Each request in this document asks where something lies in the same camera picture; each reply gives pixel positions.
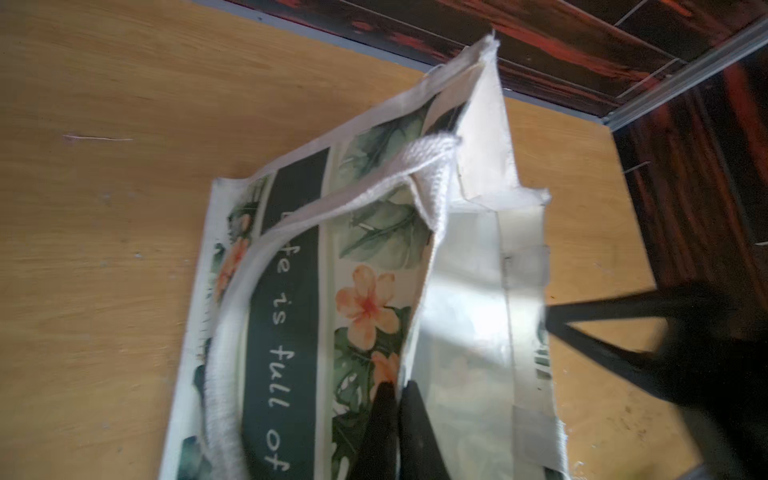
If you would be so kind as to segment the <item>white canvas tote bag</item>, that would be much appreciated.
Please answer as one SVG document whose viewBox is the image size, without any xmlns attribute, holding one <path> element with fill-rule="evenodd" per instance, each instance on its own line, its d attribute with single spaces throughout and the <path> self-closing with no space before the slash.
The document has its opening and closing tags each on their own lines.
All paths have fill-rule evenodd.
<svg viewBox="0 0 768 480">
<path fill-rule="evenodd" d="M 498 47 L 213 182 L 161 478 L 349 479 L 410 380 L 450 479 L 567 477 L 550 194 L 519 180 Z"/>
</svg>

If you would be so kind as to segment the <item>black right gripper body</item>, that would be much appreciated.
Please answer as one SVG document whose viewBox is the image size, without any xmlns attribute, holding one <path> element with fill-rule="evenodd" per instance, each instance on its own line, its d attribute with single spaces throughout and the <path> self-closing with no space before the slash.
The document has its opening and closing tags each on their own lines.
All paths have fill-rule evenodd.
<svg viewBox="0 0 768 480">
<path fill-rule="evenodd" d="M 667 321 L 656 351 L 674 403 L 715 479 L 767 476 L 767 335 L 742 332 L 761 311 L 739 308 L 703 283 L 654 292 Z"/>
</svg>

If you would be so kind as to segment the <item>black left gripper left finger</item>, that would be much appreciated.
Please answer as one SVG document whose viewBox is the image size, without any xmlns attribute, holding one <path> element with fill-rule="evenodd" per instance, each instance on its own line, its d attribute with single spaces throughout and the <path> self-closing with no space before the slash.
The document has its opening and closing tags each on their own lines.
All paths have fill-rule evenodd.
<svg viewBox="0 0 768 480">
<path fill-rule="evenodd" d="M 358 458 L 349 479 L 394 480 L 397 470 L 398 403 L 395 386 L 378 386 Z"/>
</svg>

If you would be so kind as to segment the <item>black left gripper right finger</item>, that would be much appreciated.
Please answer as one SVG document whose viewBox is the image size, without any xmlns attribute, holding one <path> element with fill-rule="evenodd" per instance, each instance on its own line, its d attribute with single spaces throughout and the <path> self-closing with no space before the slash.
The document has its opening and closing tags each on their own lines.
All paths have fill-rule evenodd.
<svg viewBox="0 0 768 480">
<path fill-rule="evenodd" d="M 402 391 L 398 412 L 402 480 L 450 480 L 418 384 Z"/>
</svg>

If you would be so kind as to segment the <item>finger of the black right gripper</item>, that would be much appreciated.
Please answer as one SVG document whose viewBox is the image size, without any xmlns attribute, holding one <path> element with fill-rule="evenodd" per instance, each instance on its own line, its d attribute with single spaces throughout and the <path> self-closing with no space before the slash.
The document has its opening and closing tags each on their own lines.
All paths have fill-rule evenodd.
<svg viewBox="0 0 768 480">
<path fill-rule="evenodd" d="M 548 322 L 547 331 L 614 375 L 656 398 L 666 398 L 663 384 L 657 376 L 656 362 L 649 352 L 625 350 L 567 323 Z"/>
<path fill-rule="evenodd" d="M 545 323 L 565 324 L 664 316 L 671 314 L 677 307 L 676 295 L 649 291 L 623 297 L 554 305 L 547 309 Z"/>
</svg>

